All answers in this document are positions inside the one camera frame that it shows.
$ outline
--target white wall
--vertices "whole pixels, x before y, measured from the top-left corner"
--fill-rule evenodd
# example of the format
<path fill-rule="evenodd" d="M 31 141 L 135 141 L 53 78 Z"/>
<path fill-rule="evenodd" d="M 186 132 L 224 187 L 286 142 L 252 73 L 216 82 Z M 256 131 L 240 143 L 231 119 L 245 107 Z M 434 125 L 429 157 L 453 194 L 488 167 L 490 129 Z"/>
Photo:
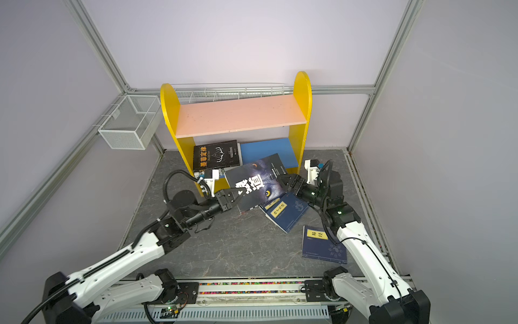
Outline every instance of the white wall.
<path fill-rule="evenodd" d="M 60 0 L 1 1 L 0 44 L 1 227 L 118 91 Z"/>
<path fill-rule="evenodd" d="M 118 91 L 60 0 L 0 2 L 0 44 L 1 227 Z M 156 158 L 96 141 L 0 260 L 2 323 L 21 322 L 48 276 L 116 251 Z"/>
<path fill-rule="evenodd" d="M 516 323 L 517 15 L 426 1 L 354 151 L 432 323 Z"/>
<path fill-rule="evenodd" d="M 45 280 L 68 275 L 114 253 L 157 158 L 112 150 L 99 136 L 0 262 L 2 323 L 19 323 L 41 302 Z M 31 324 L 44 323 L 38 315 Z"/>
<path fill-rule="evenodd" d="M 309 122 L 307 148 L 346 147 L 367 103 L 366 94 L 314 95 L 311 121 Z M 254 131 L 198 136 L 196 144 L 215 143 L 236 139 L 240 143 L 283 138 L 288 136 L 289 127 L 268 128 Z M 177 150 L 169 129 L 161 122 L 156 134 L 168 150 Z"/>
<path fill-rule="evenodd" d="M 163 83 L 373 84 L 407 0 L 85 0 L 134 88 Z"/>

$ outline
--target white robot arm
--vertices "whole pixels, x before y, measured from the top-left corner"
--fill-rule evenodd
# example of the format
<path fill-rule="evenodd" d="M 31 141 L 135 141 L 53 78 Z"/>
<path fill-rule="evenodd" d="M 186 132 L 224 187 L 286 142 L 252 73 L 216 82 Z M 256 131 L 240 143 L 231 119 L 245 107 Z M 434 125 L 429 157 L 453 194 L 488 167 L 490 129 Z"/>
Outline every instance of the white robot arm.
<path fill-rule="evenodd" d="M 315 163 L 319 169 L 317 172 L 313 169 Z M 293 192 L 319 212 L 327 236 L 332 237 L 329 235 L 331 230 L 339 240 L 335 243 L 345 245 L 372 286 L 372 289 L 365 287 L 346 269 L 338 267 L 324 273 L 322 282 L 326 296 L 329 299 L 346 299 L 372 323 L 428 324 L 429 299 L 422 291 L 414 292 L 394 271 L 369 237 L 358 214 L 343 201 L 342 181 L 340 175 L 332 171 L 332 160 L 323 167 L 319 167 L 316 160 L 306 164 L 308 176 L 311 171 L 313 180 L 319 179 L 317 186 L 293 174 L 281 175 L 278 180 L 286 191 Z M 171 172 L 166 177 L 164 188 L 176 173 L 185 172 Z M 89 324 L 113 312 L 151 301 L 173 303 L 172 310 L 178 311 L 179 305 L 175 302 L 180 287 L 169 270 L 158 270 L 153 275 L 125 285 L 113 284 L 178 247 L 190 237 L 188 229 L 233 208 L 244 195 L 242 192 L 234 200 L 232 194 L 238 188 L 213 194 L 203 180 L 187 173 L 185 176 L 205 187 L 206 201 L 197 203 L 189 190 L 178 192 L 170 200 L 164 191 L 168 210 L 145 227 L 132 244 L 68 277 L 61 272 L 49 277 L 45 284 L 44 301 L 22 324 L 29 323 L 40 310 L 47 324 Z"/>

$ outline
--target white wire basket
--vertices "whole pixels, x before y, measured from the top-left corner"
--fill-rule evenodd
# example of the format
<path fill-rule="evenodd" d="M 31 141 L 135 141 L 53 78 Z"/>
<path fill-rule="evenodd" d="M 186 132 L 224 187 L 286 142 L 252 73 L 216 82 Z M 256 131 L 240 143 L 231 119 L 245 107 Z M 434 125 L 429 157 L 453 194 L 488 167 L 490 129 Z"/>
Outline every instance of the white wire basket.
<path fill-rule="evenodd" d="M 156 95 L 127 94 L 99 127 L 112 149 L 145 150 L 162 117 Z"/>

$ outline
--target yellow title label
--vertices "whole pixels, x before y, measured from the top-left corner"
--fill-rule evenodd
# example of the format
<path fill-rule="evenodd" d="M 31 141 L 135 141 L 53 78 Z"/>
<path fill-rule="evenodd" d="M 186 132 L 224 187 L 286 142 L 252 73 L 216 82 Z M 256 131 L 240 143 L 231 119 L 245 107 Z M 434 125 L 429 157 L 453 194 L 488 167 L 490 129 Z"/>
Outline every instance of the yellow title label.
<path fill-rule="evenodd" d="M 283 201 L 283 202 L 281 202 L 281 203 L 279 204 L 279 206 L 275 207 L 275 209 L 274 209 L 274 210 L 272 210 L 271 215 L 272 215 L 274 218 L 277 218 L 277 216 L 279 216 L 279 214 L 280 214 L 280 213 L 281 213 L 281 212 L 286 208 L 286 206 L 287 206 L 287 205 L 285 204 L 285 202 L 284 202 L 284 201 Z"/>
<path fill-rule="evenodd" d="M 325 235 L 325 232 L 321 232 L 321 231 L 308 230 L 308 233 L 306 235 L 308 237 L 316 237 L 316 238 L 321 238 L 323 240 L 327 240 L 327 235 Z"/>
<path fill-rule="evenodd" d="M 268 205 L 266 205 L 264 208 L 265 209 L 270 209 L 270 207 L 272 207 L 273 205 L 277 204 L 277 202 L 281 200 L 280 198 L 277 198 L 277 199 L 274 199 L 271 203 L 269 203 Z"/>

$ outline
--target blue foam block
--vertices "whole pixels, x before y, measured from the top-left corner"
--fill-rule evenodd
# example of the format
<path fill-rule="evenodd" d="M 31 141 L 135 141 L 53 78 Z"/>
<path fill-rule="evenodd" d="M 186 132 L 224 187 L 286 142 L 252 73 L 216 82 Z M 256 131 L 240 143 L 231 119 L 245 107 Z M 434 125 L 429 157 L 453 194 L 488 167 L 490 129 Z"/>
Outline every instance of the blue foam block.
<path fill-rule="evenodd" d="M 287 138 L 264 140 L 240 145 L 243 164 L 251 163 L 277 153 L 285 168 L 298 167 L 295 153 L 293 152 L 290 140 Z"/>

